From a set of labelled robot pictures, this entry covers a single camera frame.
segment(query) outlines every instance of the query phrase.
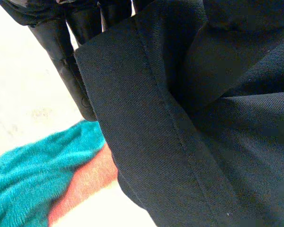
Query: orange fabric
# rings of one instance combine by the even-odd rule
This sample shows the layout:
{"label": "orange fabric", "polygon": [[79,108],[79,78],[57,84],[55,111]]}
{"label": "orange fabric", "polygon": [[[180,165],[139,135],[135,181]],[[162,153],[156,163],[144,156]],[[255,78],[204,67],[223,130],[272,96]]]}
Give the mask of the orange fabric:
{"label": "orange fabric", "polygon": [[117,168],[106,144],[90,162],[76,171],[69,188],[56,202],[48,216],[49,226],[116,179]]}

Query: stitched seam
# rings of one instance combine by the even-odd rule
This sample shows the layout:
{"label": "stitched seam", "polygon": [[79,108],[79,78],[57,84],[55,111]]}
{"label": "stitched seam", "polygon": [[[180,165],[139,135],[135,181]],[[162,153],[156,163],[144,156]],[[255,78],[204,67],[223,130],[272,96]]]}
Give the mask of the stitched seam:
{"label": "stitched seam", "polygon": [[[176,123],[175,123],[175,121],[174,121],[174,118],[172,117],[171,112],[170,112],[169,108],[167,107],[167,106],[168,106],[168,105],[167,105],[167,102],[166,102],[166,100],[164,99],[164,95],[162,94],[162,92],[161,92],[161,90],[160,90],[160,87],[159,87],[159,85],[158,85],[158,82],[157,82],[157,80],[156,80],[156,78],[155,78],[155,76],[154,76],[154,74],[153,74],[153,71],[152,71],[152,68],[151,68],[151,64],[150,64],[150,60],[149,60],[148,55],[147,55],[147,53],[146,53],[147,47],[146,47],[146,45],[144,45],[144,43],[143,43],[143,41],[142,41],[142,39],[141,39],[141,35],[140,35],[140,33],[139,33],[138,26],[137,26],[136,17],[134,17],[134,25],[135,25],[135,30],[136,30],[137,38],[138,38],[138,40],[139,40],[139,42],[140,42],[140,44],[141,44],[141,46],[142,46],[142,50],[143,50],[145,59],[147,60],[146,63],[147,63],[147,66],[148,66],[148,68],[149,68],[149,70],[150,70],[151,76],[152,76],[152,78],[153,78],[153,80],[154,80],[154,82],[155,82],[155,84],[156,84],[159,97],[161,97],[161,100],[162,100],[163,103],[164,103],[164,109],[167,111],[167,113],[168,113],[168,115],[169,115],[169,118],[170,118],[171,123],[172,123],[172,125],[173,125],[173,130],[174,130],[175,134],[177,135],[177,139],[178,139],[179,145],[182,147],[183,151],[185,152],[185,150],[186,150],[185,144],[184,144],[184,142],[182,141],[182,139],[181,139],[181,137],[180,137],[180,135],[179,135],[179,133],[178,133],[178,130],[176,129],[177,127],[176,127]],[[203,185],[202,185],[202,183],[201,183],[201,180],[200,180],[200,177],[199,177],[198,174],[196,173],[195,168],[194,168],[189,162],[188,162],[188,164],[189,164],[189,166],[190,166],[190,167],[192,168],[192,170],[193,170],[193,171],[192,171],[192,172],[193,172],[193,175],[194,175],[195,179],[197,180],[198,186],[199,186],[199,188],[200,188],[200,190],[201,190],[201,193],[202,193],[203,197],[205,198],[205,201],[206,201],[206,203],[207,203],[207,207],[208,207],[209,211],[211,212],[211,214],[214,216],[213,220],[216,222],[216,225],[219,226],[218,220],[217,220],[217,214],[216,214],[216,213],[212,210],[212,208],[211,208],[211,205],[210,205],[210,202],[209,202],[209,200],[208,200],[207,193],[206,193],[206,189],[203,187]]]}

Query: dark fabric fold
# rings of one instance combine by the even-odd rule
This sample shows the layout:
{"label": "dark fabric fold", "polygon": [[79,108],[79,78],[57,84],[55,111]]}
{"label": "dark fabric fold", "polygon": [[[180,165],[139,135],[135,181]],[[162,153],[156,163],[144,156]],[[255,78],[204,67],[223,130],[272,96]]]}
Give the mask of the dark fabric fold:
{"label": "dark fabric fold", "polygon": [[[277,103],[269,95],[236,99],[223,97],[224,90],[222,97],[193,113],[171,93],[206,20],[200,0],[158,0],[77,50],[119,182],[158,226],[284,226],[284,196],[278,197],[276,188],[284,185],[284,144],[264,135],[266,124],[277,126],[284,119],[284,93],[280,91],[274,109],[270,107]],[[283,43],[271,46],[263,57]],[[248,73],[253,77],[246,71],[238,81]],[[265,109],[275,118],[264,118]]]}

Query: teal sweater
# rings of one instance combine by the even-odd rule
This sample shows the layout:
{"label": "teal sweater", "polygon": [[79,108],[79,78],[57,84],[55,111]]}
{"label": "teal sweater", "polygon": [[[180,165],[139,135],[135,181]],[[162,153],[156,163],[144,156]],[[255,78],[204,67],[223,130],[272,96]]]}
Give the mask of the teal sweater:
{"label": "teal sweater", "polygon": [[0,158],[0,227],[46,227],[53,201],[105,143],[97,122],[80,122]]}

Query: white floor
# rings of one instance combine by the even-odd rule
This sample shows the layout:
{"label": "white floor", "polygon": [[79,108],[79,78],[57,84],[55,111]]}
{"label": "white floor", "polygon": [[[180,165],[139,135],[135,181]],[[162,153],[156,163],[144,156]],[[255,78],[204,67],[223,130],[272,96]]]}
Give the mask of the white floor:
{"label": "white floor", "polygon": [[46,51],[0,6],[0,155],[80,120]]}
{"label": "white floor", "polygon": [[[0,7],[0,155],[80,120],[81,114],[47,53],[27,27],[18,25]],[[106,190],[98,201],[86,200],[56,226],[78,224],[78,217],[81,226],[155,226],[118,185]]]}

